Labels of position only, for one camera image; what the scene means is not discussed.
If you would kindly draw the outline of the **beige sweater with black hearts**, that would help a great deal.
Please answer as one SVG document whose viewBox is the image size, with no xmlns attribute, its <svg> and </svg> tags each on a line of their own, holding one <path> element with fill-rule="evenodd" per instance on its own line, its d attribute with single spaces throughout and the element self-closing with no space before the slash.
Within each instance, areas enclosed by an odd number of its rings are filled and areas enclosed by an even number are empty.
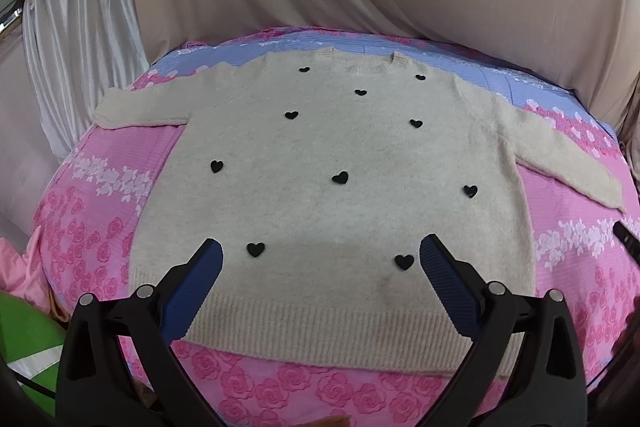
<svg viewBox="0 0 640 427">
<path fill-rule="evenodd" d="M 268 53 L 105 93 L 104 129 L 178 124 L 130 251 L 160 279 L 216 239 L 224 267 L 186 331 L 235 355 L 451 372 L 468 344 L 416 266 L 437 235 L 530 295 L 527 167 L 625 207 L 610 170 L 544 117 L 399 53 Z"/>
</svg>

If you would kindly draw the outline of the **green reflective bag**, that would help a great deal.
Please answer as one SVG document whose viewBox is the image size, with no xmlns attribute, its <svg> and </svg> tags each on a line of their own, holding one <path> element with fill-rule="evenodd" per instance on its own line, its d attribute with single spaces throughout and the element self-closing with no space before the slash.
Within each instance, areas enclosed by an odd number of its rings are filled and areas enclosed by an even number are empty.
<svg viewBox="0 0 640 427">
<path fill-rule="evenodd" d="M 26 301 L 1 296 L 1 424 L 53 426 L 65 331 Z"/>
</svg>

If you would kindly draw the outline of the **pink garment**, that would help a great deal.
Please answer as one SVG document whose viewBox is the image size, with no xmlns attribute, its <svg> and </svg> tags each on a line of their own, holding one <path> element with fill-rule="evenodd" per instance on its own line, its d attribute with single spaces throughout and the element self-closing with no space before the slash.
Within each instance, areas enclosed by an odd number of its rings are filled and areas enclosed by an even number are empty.
<svg viewBox="0 0 640 427">
<path fill-rule="evenodd" d="M 0 239 L 0 291 L 30 303 L 45 314 L 51 311 L 51 289 L 44 275 L 39 244 L 42 226 L 35 228 L 20 254 L 11 243 Z"/>
</svg>

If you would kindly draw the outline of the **white satin curtain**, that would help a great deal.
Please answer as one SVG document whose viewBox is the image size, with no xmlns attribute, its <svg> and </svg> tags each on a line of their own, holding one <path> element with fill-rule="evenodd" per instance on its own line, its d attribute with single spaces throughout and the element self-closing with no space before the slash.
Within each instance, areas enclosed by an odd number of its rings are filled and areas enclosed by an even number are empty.
<svg viewBox="0 0 640 427">
<path fill-rule="evenodd" d="M 42 130 L 64 159 L 104 91 L 130 86 L 149 66 L 134 0 L 24 0 L 22 34 Z"/>
</svg>

